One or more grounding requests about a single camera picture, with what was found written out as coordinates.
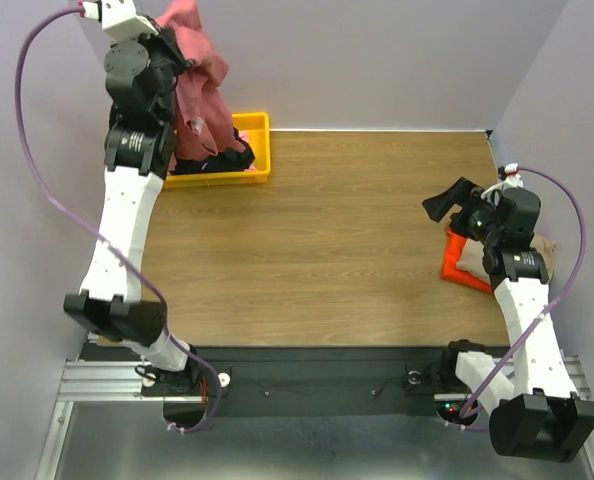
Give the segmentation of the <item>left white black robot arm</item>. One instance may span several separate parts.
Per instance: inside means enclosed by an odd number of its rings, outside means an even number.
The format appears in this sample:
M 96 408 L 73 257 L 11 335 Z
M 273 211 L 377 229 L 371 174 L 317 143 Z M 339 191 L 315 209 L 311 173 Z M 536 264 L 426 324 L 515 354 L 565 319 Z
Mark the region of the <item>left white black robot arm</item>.
M 145 300 L 138 276 L 151 214 L 176 150 L 176 84 L 190 67 L 170 29 L 115 41 L 104 59 L 111 97 L 104 141 L 104 204 L 93 257 L 64 311 L 89 332 L 147 361 L 139 375 L 184 395 L 199 382 L 195 350 L 167 325 L 163 300 Z

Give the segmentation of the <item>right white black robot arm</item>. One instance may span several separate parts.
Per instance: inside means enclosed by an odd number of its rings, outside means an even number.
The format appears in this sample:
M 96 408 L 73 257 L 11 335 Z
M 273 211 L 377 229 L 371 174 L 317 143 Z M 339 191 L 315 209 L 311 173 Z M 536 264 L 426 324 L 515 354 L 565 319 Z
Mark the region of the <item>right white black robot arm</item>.
M 450 230 L 483 247 L 482 264 L 502 311 L 510 341 L 494 359 L 484 346 L 451 342 L 437 366 L 440 384 L 465 386 L 461 407 L 443 415 L 461 429 L 480 412 L 501 456 L 568 463 L 594 430 L 594 402 L 581 398 L 566 369 L 551 312 L 545 260 L 532 247 L 541 200 L 508 176 L 489 189 L 458 179 L 423 201 L 428 217 L 450 219 Z

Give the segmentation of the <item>pink red t shirt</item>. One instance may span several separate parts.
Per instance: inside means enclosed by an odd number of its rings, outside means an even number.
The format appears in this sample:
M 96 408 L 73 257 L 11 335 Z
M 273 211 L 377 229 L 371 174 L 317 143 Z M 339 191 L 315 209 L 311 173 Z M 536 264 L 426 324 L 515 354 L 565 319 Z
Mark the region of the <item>pink red t shirt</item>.
M 178 158 L 204 160 L 227 148 L 242 151 L 231 112 L 219 92 L 229 67 L 205 32 L 197 3 L 173 1 L 157 23 L 174 29 L 182 52 L 195 62 L 176 87 L 177 147 L 171 170 Z

